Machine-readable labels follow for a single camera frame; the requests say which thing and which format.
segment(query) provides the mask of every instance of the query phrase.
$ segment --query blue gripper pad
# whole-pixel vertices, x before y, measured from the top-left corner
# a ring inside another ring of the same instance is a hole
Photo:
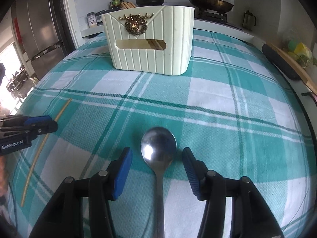
[[[42,121],[51,121],[52,118],[49,115],[37,116],[37,117],[29,117],[25,122],[24,126],[34,124]]]
[[[107,170],[113,181],[112,199],[116,200],[123,192],[126,178],[132,164],[132,150],[125,147],[118,160],[112,161]]]
[[[202,199],[201,182],[205,178],[208,168],[202,161],[196,160],[190,148],[185,148],[182,153],[182,160],[187,174],[191,190],[198,200]]]

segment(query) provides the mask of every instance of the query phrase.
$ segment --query tissue box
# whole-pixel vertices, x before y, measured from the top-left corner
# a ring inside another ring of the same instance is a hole
[[[146,6],[102,15],[114,67],[183,74],[191,57],[194,8]]]

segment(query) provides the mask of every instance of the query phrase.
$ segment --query checkered tablecloth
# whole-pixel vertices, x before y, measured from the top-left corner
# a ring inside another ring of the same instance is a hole
[[[181,161],[185,147],[224,177],[249,176],[286,237],[297,237],[310,217],[316,161],[307,122],[275,66],[240,40],[195,29],[188,70],[165,76],[114,69],[101,35],[56,65],[19,113],[55,118],[69,98],[36,164],[24,207],[23,186],[43,136],[8,156],[22,237],[65,177],[87,178],[106,169],[125,146],[133,150],[133,162],[123,194],[110,203],[115,229],[118,237],[152,237],[155,177],[142,159],[140,141],[153,126],[168,128],[179,150],[164,175],[167,238],[196,237],[204,210]],[[8,201],[14,223],[10,194]],[[227,200],[224,237],[229,236],[230,206]],[[86,200],[84,230],[89,237]]]

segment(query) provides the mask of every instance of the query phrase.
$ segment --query spoon handle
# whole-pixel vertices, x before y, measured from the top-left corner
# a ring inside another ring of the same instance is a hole
[[[165,238],[163,175],[156,174],[156,238]]]

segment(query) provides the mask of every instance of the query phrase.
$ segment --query wooden cutting board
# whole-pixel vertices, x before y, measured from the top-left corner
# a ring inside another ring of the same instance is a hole
[[[279,56],[281,56],[299,75],[299,77],[302,79],[304,84],[315,94],[317,95],[317,86],[313,82],[313,80],[310,78],[308,73],[299,65],[298,62],[296,62],[292,57],[290,57],[286,52],[281,50],[280,48],[276,47],[272,43],[267,43],[269,47],[271,47],[274,51],[278,53]]]

